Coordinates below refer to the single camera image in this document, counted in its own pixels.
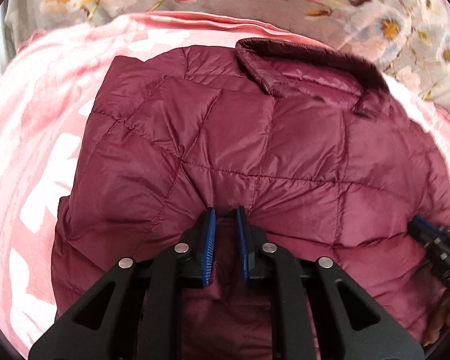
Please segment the person's right hand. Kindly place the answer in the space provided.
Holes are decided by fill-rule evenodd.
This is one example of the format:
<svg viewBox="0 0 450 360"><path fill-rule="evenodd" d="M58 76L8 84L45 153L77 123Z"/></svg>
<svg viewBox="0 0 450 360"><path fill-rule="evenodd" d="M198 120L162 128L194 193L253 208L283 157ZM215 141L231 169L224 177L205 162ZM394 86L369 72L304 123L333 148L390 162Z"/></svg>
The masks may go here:
<svg viewBox="0 0 450 360"><path fill-rule="evenodd" d="M425 330L422 346L436 343L443 328L450 328L450 292L443 293Z"/></svg>

